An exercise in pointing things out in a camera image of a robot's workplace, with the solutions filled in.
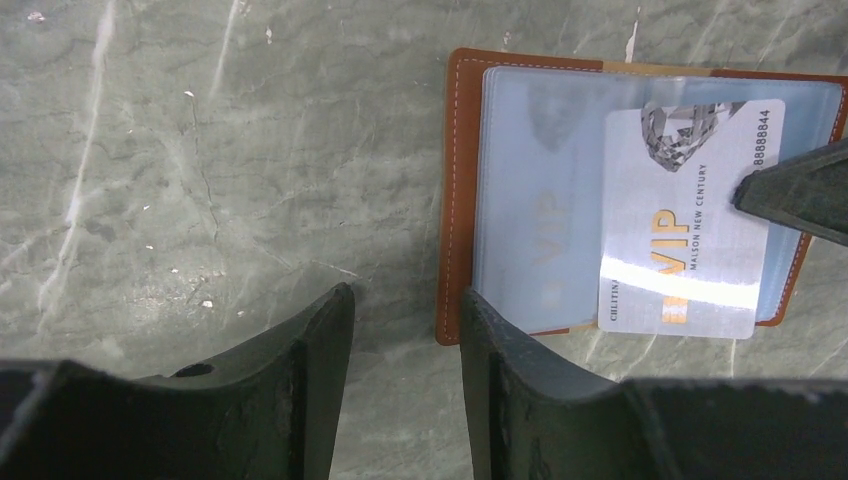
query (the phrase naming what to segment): diamond image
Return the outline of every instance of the diamond image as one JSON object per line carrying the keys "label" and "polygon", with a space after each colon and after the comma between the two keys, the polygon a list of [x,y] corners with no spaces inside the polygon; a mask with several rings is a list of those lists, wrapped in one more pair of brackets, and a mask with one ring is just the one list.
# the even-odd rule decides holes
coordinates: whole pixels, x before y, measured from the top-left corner
{"label": "diamond image", "polygon": [[711,103],[691,107],[645,106],[642,138],[648,155],[669,172],[676,172],[692,158],[745,102]]}

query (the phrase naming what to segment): gray marble tabletop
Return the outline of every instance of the gray marble tabletop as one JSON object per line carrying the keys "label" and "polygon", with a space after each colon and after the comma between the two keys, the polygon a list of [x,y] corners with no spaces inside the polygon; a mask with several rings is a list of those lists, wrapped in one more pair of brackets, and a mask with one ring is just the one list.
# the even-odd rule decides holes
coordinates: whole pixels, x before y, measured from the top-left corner
{"label": "gray marble tabletop", "polygon": [[[169,374],[358,293],[333,478],[471,476],[433,340],[459,46],[845,73],[839,0],[0,0],[0,353]],[[848,376],[848,250],[730,342],[543,342],[611,378]],[[286,292],[285,302],[277,302]]]}

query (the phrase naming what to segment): card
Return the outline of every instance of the card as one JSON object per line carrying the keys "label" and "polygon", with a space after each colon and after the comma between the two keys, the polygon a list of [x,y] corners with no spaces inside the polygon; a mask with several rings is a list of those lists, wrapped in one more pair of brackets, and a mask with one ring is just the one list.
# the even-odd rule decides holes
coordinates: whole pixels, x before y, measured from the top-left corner
{"label": "card", "polygon": [[777,164],[782,100],[660,107],[606,120],[598,324],[611,332],[753,334],[768,222],[731,198]]}

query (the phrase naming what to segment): wallet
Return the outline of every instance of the wallet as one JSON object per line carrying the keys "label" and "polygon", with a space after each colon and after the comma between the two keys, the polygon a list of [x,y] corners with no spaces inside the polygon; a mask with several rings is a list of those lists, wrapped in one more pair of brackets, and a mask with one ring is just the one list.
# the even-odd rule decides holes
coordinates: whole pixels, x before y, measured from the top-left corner
{"label": "wallet", "polygon": [[[780,99],[786,105],[782,161],[841,137],[848,90],[848,78],[841,76],[464,48],[451,55],[447,80],[436,299],[436,339],[443,345],[459,341],[460,302],[470,286],[528,333],[567,332],[564,327],[595,321],[603,171],[597,149],[608,113],[649,103]],[[563,148],[568,132],[579,141]],[[522,194],[528,189],[535,194]],[[562,195],[546,199],[540,191]],[[567,205],[568,248],[544,270],[530,270],[523,266],[532,263],[527,261],[530,242],[539,241],[533,234],[538,233],[533,212],[540,202]],[[809,241],[806,234],[769,225],[757,325],[774,326],[783,319]],[[562,298],[556,299],[556,308],[542,308],[552,295],[546,286],[556,285],[557,279],[565,285],[556,292]]]}

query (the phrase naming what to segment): card holder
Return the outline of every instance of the card holder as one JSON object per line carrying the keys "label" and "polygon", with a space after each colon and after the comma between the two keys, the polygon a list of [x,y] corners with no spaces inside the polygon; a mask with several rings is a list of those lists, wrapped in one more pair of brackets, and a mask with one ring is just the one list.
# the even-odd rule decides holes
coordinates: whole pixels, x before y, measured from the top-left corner
{"label": "card holder", "polygon": [[[436,338],[443,345],[452,345],[458,342],[459,303],[463,291],[472,285],[473,267],[475,265],[472,260],[474,256],[477,208],[477,161],[480,154],[481,141],[485,145],[486,142],[499,136],[497,132],[493,133],[491,129],[481,129],[481,116],[485,117],[486,122],[490,122],[492,118],[491,115],[485,114],[482,110],[483,77],[491,67],[498,66],[532,68],[543,71],[550,70],[552,71],[550,73],[562,71],[605,72],[604,74],[588,78],[615,77],[609,80],[609,82],[613,84],[618,82],[617,84],[619,85],[623,82],[625,85],[630,85],[631,90],[628,91],[630,91],[631,96],[627,98],[629,102],[633,102],[632,104],[638,104],[636,108],[641,107],[640,102],[644,103],[649,98],[661,103],[675,103],[678,98],[683,98],[680,97],[681,95],[692,99],[693,103],[698,103],[706,99],[716,98],[717,95],[724,95],[727,93],[728,88],[731,88],[734,94],[748,96],[752,99],[766,98],[767,96],[773,97],[775,94],[781,94],[785,96],[784,101],[787,103],[787,112],[793,108],[797,109],[798,106],[803,107],[801,111],[804,112],[803,115],[797,115],[795,117],[797,120],[793,120],[792,125],[797,125],[797,130],[793,130],[793,127],[789,124],[789,119],[787,119],[783,142],[787,147],[782,149],[782,158],[814,148],[817,146],[814,145],[814,141],[835,141],[841,136],[845,122],[843,104],[845,92],[848,90],[848,81],[846,81],[845,77],[624,64],[620,62],[539,57],[472,49],[459,49],[455,51],[448,65],[446,89],[445,184],[442,208],[439,284],[436,300]],[[676,84],[669,83],[673,82],[673,79],[654,78],[653,82],[649,82],[652,79],[645,76],[714,78],[705,78],[703,80],[709,81],[704,82],[694,82],[694,78],[687,78],[686,82],[684,82],[685,84],[681,86],[679,84],[680,81],[677,81],[678,83]],[[746,81],[738,83],[736,81],[716,82],[719,78],[715,77],[743,80],[778,79],[785,81],[778,82],[781,85],[752,81],[747,81],[747,83]],[[806,85],[798,85],[800,90],[793,87],[793,85],[799,82],[806,83]],[[801,91],[818,93],[798,94]],[[813,97],[817,99],[818,110],[816,107],[811,106],[810,99]],[[621,101],[621,94],[614,93],[610,97],[603,96],[603,98],[607,102],[613,102],[612,104],[615,104],[615,102]],[[812,131],[811,128],[813,127],[818,127],[818,130]],[[556,129],[553,129],[548,133],[555,137],[555,132]],[[578,169],[577,166],[571,166],[569,168]],[[580,178],[579,175],[585,174],[583,169],[591,170],[587,166],[579,166],[579,172],[575,170],[574,175],[576,178]],[[514,180],[516,182],[525,181],[521,178],[514,178]],[[586,190],[589,186],[581,184],[578,187]],[[497,191],[497,194],[508,195],[504,190]],[[598,200],[596,208],[599,208],[599,206],[600,201]],[[486,251],[490,253],[493,251],[503,251],[504,247],[502,245],[498,246],[490,243],[494,237],[484,232],[476,233],[478,235],[478,241],[486,242],[484,246]],[[808,243],[809,237],[806,235],[799,235],[797,232],[783,227],[774,225],[770,227],[767,246],[768,261],[763,275],[764,279],[768,278],[771,283],[768,288],[763,287],[763,297],[760,299],[763,309],[760,317],[767,318],[767,321],[759,322],[758,325],[774,325],[782,319]],[[591,256],[592,258],[597,258],[594,258],[592,262],[599,261],[599,248],[600,245],[598,244],[595,247],[595,251],[598,254]],[[591,263],[588,259],[582,261],[586,265]],[[484,260],[481,260],[476,265],[478,272],[480,270],[489,270]],[[597,268],[593,270],[594,273],[592,276],[594,276],[595,281],[591,282],[591,285],[596,290],[598,270]],[[510,286],[516,284],[515,280],[508,280]],[[584,302],[586,304],[592,304],[591,309],[587,307],[585,310],[585,312],[589,312],[596,308],[597,295],[595,294],[593,296],[591,293],[588,293],[586,296],[592,297],[591,302]],[[585,312],[577,315],[575,311],[575,314],[570,314],[570,318],[583,317],[582,321],[585,321]],[[774,315],[769,317],[769,312],[774,312]],[[512,316],[514,317],[512,320],[519,324],[519,326],[522,326],[522,322],[526,322],[527,319],[539,318],[538,312],[533,311],[532,304],[530,308],[513,312]],[[557,324],[552,321],[550,323],[543,321],[537,324],[525,323],[525,325],[528,326],[522,326],[522,328],[528,331],[549,333],[545,329],[549,328],[548,326]]]}
{"label": "card holder", "polygon": [[[595,318],[610,113],[780,99],[785,160],[827,144],[842,96],[839,85],[826,82],[520,67],[488,69],[483,92],[472,284],[527,333]],[[758,321],[775,317],[798,246],[798,232],[769,230]]]}

